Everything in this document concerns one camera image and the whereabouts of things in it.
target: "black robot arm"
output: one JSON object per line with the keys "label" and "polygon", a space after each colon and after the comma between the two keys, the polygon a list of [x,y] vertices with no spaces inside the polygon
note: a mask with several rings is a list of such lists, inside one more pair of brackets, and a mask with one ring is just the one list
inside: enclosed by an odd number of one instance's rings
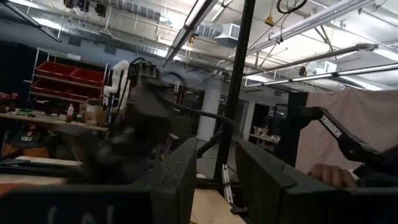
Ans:
{"label": "black robot arm", "polygon": [[325,108],[300,108],[295,114],[295,119],[300,123],[301,128],[306,127],[313,120],[318,120],[337,140],[340,151],[345,158],[351,161],[378,164],[381,160],[380,153],[375,151],[368,143],[350,133]]}

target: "bottle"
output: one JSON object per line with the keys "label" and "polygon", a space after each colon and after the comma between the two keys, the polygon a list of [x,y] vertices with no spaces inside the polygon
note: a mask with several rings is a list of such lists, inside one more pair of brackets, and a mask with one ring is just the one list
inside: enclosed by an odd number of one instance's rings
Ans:
{"label": "bottle", "polygon": [[69,105],[68,111],[67,111],[67,122],[71,122],[72,121],[72,117],[73,117],[73,111],[75,109],[73,108],[73,104]]}

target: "concrete pillar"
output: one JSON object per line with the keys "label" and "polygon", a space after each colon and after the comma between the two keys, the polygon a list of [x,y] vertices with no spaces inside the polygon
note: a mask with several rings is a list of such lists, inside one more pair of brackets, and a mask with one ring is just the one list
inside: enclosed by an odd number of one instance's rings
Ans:
{"label": "concrete pillar", "polygon": [[[208,113],[217,114],[220,105],[223,82],[218,78],[210,79],[206,82],[205,97],[201,110]],[[200,116],[197,138],[209,141],[214,134],[216,119],[206,116]]]}

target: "wooden board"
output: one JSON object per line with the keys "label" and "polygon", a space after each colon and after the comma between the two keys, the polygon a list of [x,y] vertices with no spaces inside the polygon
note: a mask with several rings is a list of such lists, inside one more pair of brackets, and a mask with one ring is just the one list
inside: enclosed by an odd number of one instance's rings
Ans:
{"label": "wooden board", "polygon": [[[47,164],[61,164],[78,166],[77,161],[64,161],[59,159],[44,159],[36,157],[20,156],[17,159],[42,162]],[[29,175],[0,174],[0,184],[61,184],[63,178],[58,177],[37,177]],[[231,206],[216,190],[195,189],[191,212],[192,224],[245,224],[239,215],[233,215]]]}
{"label": "wooden board", "polygon": [[84,123],[77,123],[77,122],[67,123],[65,121],[54,120],[54,119],[28,118],[26,116],[21,116],[21,115],[16,115],[16,114],[9,114],[9,113],[0,113],[0,118],[18,119],[18,120],[21,120],[21,121],[29,121],[29,122],[53,124],[53,125],[71,124],[71,125],[81,126],[82,128],[86,128],[86,129],[90,129],[90,130],[95,130],[95,131],[107,131],[108,130],[107,128],[102,128],[102,127],[97,127],[97,126],[90,126],[90,125],[87,125],[87,124],[84,124]]}
{"label": "wooden board", "polygon": [[263,141],[271,142],[274,144],[278,144],[278,142],[279,142],[279,140],[276,140],[270,136],[258,136],[257,134],[250,134],[250,136],[260,139],[260,140],[263,140]]}

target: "person's hand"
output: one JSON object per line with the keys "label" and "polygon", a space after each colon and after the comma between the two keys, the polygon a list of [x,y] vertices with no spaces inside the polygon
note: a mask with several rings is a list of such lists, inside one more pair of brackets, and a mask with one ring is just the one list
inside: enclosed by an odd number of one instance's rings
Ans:
{"label": "person's hand", "polygon": [[308,175],[334,187],[355,187],[355,180],[350,172],[338,166],[315,164]]}

